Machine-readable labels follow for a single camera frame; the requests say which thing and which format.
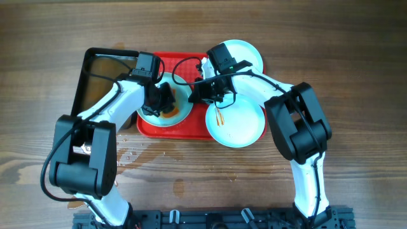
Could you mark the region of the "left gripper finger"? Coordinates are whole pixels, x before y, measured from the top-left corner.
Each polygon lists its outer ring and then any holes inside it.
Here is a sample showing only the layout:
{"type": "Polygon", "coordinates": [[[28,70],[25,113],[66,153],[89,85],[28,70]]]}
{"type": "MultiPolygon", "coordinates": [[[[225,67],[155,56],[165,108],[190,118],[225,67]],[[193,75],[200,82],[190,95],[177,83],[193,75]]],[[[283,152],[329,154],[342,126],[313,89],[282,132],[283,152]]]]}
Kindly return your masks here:
{"type": "Polygon", "coordinates": [[[164,102],[161,104],[153,104],[149,107],[151,114],[154,116],[160,116],[161,111],[171,111],[172,110],[172,103],[171,102],[164,102]]]}
{"type": "Polygon", "coordinates": [[[174,109],[176,102],[175,95],[169,84],[160,85],[160,109],[174,109]]]}

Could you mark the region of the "orange green sponge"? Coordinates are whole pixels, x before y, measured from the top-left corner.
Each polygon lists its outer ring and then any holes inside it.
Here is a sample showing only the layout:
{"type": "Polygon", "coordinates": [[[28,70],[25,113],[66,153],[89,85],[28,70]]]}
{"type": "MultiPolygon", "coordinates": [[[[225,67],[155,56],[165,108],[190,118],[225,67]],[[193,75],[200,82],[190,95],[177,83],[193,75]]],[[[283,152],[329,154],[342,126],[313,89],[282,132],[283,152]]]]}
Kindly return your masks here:
{"type": "Polygon", "coordinates": [[[163,118],[171,118],[174,117],[175,115],[177,115],[179,113],[179,108],[178,108],[178,104],[177,101],[175,101],[174,103],[172,103],[172,110],[171,111],[161,111],[160,112],[160,116],[162,116],[163,118]]]}

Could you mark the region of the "pale blue plate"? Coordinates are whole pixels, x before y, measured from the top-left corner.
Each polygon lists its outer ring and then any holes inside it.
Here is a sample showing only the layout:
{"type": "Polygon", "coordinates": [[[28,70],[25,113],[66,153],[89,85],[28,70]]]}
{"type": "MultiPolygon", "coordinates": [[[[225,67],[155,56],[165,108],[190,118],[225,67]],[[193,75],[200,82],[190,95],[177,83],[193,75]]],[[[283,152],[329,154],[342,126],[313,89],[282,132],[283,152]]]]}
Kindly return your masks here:
{"type": "Polygon", "coordinates": [[[157,83],[156,86],[159,87],[162,83],[169,83],[172,91],[175,93],[174,97],[176,101],[174,110],[169,114],[161,112],[159,117],[145,115],[142,109],[138,109],[137,113],[148,124],[156,127],[171,127],[181,123],[191,112],[193,104],[188,102],[188,98],[192,91],[189,86],[175,84],[171,73],[164,73],[162,80],[157,83]]]}
{"type": "Polygon", "coordinates": [[[230,39],[223,41],[230,55],[237,61],[246,60],[252,64],[258,71],[264,73],[264,62],[260,52],[250,43],[239,40],[230,39]]]}
{"type": "Polygon", "coordinates": [[[226,94],[223,102],[207,108],[205,124],[211,137],[218,143],[243,148],[263,135],[266,120],[261,106],[249,97],[226,94]]]}

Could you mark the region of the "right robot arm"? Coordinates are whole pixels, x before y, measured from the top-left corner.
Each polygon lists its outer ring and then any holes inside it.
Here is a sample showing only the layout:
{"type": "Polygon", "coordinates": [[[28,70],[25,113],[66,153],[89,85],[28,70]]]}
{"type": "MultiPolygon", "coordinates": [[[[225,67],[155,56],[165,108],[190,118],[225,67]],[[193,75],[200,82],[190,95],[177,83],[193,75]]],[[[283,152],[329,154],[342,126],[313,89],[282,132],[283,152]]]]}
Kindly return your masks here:
{"type": "Polygon", "coordinates": [[[197,78],[193,86],[190,101],[210,104],[205,124],[222,145],[246,147],[270,126],[276,148],[291,164],[296,210],[307,226],[321,224],[329,206],[323,162],[332,131],[312,87],[253,71],[197,78]]]}

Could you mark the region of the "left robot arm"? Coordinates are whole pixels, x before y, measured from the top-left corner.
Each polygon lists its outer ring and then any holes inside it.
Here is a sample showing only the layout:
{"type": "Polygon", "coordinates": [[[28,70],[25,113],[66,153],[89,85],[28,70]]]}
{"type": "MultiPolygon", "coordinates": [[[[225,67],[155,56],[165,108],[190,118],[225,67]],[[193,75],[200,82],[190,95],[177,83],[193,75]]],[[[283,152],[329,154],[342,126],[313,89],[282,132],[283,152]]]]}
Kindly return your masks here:
{"type": "Polygon", "coordinates": [[[91,108],[57,120],[53,148],[41,171],[42,191],[53,200],[63,200],[47,190],[49,181],[89,206],[104,228],[136,228],[131,204],[114,185],[116,133],[136,110],[159,116],[171,111],[175,101],[168,83],[114,80],[112,89],[91,108]]]}

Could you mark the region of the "red plastic tray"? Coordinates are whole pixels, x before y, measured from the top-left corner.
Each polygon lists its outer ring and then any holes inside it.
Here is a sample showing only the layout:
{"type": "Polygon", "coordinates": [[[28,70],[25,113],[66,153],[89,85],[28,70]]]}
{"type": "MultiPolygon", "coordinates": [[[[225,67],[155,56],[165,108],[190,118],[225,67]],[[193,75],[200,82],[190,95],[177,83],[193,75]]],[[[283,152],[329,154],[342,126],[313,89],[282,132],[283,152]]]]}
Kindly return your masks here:
{"type": "MultiPolygon", "coordinates": [[[[199,57],[200,59],[207,57],[206,53],[187,53],[187,52],[155,52],[165,64],[165,71],[172,73],[174,66],[187,57],[199,57]]],[[[196,69],[197,62],[189,60],[182,63],[177,69],[176,74],[186,80],[192,82],[200,74],[196,69]]],[[[144,121],[140,115],[137,115],[136,125],[139,132],[150,138],[164,139],[192,139],[192,140],[214,140],[209,134],[206,124],[205,115],[207,108],[206,104],[194,104],[189,115],[180,123],[171,127],[156,127],[144,121]]]]}

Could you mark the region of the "black water tray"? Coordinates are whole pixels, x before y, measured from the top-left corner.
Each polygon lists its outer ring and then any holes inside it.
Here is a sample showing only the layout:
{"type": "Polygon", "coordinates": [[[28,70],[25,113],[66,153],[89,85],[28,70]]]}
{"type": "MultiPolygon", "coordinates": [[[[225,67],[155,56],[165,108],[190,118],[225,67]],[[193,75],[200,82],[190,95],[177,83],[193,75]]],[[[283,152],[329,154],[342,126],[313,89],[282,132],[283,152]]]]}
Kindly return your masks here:
{"type": "Polygon", "coordinates": [[[130,74],[139,52],[89,48],[85,52],[71,116],[84,124],[122,128],[144,104],[145,88],[130,74]]]}

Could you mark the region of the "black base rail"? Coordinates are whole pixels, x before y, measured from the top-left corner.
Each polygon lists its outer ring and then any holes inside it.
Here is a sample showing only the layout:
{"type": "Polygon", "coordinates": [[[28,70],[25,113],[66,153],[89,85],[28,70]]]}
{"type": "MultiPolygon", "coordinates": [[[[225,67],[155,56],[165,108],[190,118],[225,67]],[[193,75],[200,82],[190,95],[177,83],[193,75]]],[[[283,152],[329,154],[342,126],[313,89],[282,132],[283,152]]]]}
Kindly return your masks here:
{"type": "MultiPolygon", "coordinates": [[[[255,211],[134,211],[134,228],[352,228],[355,229],[354,213],[348,207],[328,207],[320,213],[315,224],[308,227],[305,218],[294,208],[276,208],[255,211]]],[[[72,228],[109,228],[97,222],[92,213],[74,214],[72,228]]]]}

